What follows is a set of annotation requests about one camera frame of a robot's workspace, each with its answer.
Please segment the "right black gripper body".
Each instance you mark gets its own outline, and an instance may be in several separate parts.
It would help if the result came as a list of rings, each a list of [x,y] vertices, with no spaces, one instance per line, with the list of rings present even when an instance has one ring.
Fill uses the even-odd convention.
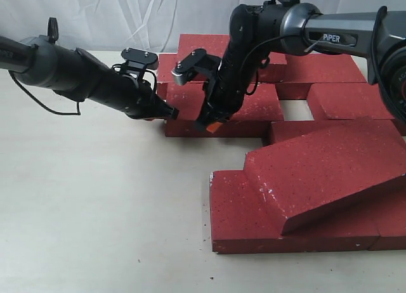
[[[198,130],[209,131],[213,124],[229,121],[241,109],[260,65],[260,53],[253,49],[254,46],[233,45],[226,48],[205,89],[205,98],[195,120]]]

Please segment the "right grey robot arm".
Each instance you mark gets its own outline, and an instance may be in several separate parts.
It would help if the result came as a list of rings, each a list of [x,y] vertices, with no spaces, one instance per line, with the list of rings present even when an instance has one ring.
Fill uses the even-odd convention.
[[[206,87],[196,125],[216,129],[237,113],[254,75],[272,52],[305,56],[352,55],[367,60],[369,84],[379,86],[390,114],[405,120],[405,12],[323,14],[310,3],[259,8],[240,5],[229,25],[229,42]]]

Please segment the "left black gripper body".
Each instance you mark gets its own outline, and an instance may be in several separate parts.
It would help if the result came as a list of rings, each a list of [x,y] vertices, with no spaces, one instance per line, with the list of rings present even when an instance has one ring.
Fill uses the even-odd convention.
[[[138,81],[132,75],[108,69],[91,90],[88,99],[126,114],[131,119],[156,117],[176,119],[179,110],[166,103],[151,88],[151,83]]]

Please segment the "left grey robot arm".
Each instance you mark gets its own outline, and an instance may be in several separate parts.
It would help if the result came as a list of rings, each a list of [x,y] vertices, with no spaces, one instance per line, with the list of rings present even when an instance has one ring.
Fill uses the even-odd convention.
[[[122,57],[124,63],[108,67],[86,50],[63,48],[48,36],[1,38],[1,68],[21,89],[49,89],[76,103],[92,100],[136,120],[176,119],[178,109],[143,78],[157,66],[157,55],[128,49]]]

